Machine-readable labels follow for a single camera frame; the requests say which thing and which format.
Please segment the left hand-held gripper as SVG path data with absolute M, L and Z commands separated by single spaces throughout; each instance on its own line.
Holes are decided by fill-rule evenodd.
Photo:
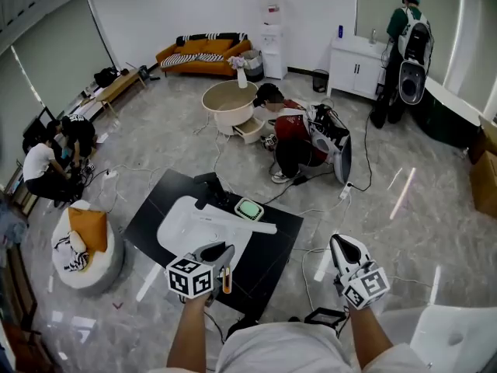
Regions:
M 196 249 L 193 258 L 174 259 L 165 268 L 169 290 L 189 300 L 209 295 L 206 306 L 210 307 L 221 289 L 218 277 L 230 266 L 234 255 L 234 245 L 213 242 Z

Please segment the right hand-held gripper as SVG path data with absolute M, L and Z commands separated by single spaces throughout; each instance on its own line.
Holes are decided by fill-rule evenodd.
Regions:
M 333 264 L 339 272 L 335 279 L 337 291 L 355 310 L 369 307 L 390 291 L 384 268 L 376 260 L 370 260 L 370 253 L 362 242 L 352 236 L 334 234 L 330 248 Z M 353 263 L 363 265 L 350 273 Z

